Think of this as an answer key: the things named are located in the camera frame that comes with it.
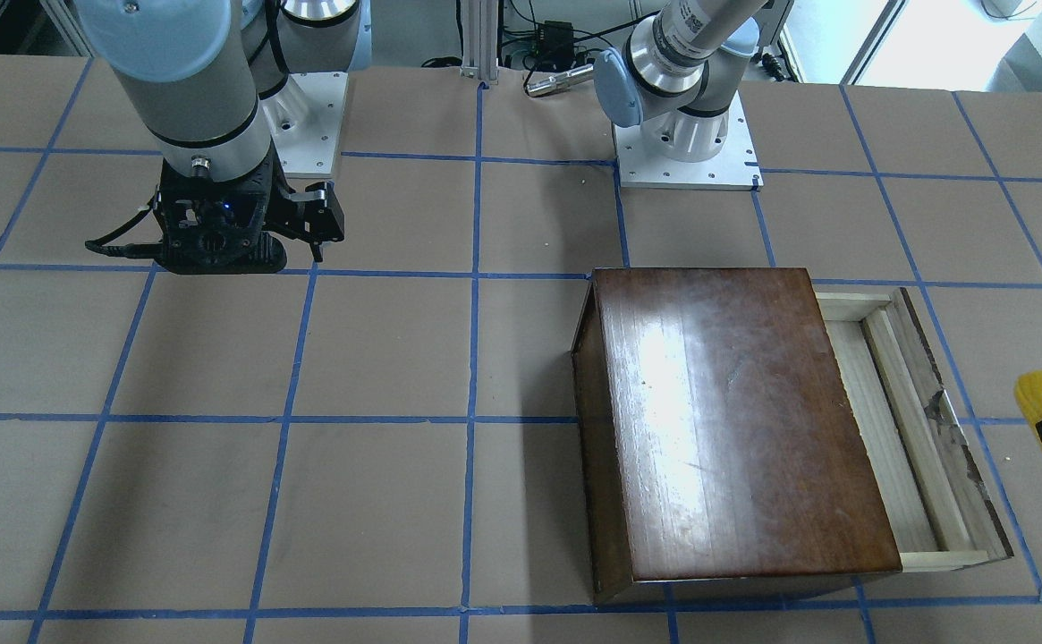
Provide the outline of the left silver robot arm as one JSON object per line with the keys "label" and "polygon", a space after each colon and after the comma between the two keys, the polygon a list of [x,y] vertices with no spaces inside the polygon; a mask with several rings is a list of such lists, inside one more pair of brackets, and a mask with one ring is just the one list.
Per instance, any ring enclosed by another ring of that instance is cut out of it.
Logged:
{"label": "left silver robot arm", "polygon": [[747,130],[738,88],[758,52],[758,1],[669,1],[636,23],[623,47],[598,55],[596,97],[615,134],[675,184],[708,172]]}

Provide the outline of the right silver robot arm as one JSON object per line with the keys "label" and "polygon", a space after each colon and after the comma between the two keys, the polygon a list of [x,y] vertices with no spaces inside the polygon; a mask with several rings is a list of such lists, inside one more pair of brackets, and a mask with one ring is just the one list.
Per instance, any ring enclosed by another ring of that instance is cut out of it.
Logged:
{"label": "right silver robot arm", "polygon": [[86,241],[177,275],[273,274],[344,240],[334,195],[345,93],[372,61],[369,1],[79,1],[162,152],[152,199]]}

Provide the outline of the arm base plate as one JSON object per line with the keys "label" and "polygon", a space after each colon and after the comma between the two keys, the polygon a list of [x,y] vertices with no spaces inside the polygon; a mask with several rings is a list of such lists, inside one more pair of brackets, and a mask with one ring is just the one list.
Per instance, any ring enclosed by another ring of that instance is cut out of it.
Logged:
{"label": "arm base plate", "polygon": [[295,74],[260,102],[289,178],[334,178],[349,80],[344,71]]}
{"label": "arm base plate", "polygon": [[713,117],[676,110],[630,128],[612,126],[623,187],[758,191],[765,185],[741,94]]}

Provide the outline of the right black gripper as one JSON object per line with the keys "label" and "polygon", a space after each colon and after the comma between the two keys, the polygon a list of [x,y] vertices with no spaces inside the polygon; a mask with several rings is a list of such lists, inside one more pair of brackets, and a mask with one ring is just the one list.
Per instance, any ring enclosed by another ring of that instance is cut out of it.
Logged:
{"label": "right black gripper", "polygon": [[309,245],[312,259],[324,261],[324,246],[345,238],[345,216],[332,181],[315,181],[301,194],[284,174],[272,176],[266,228]]}

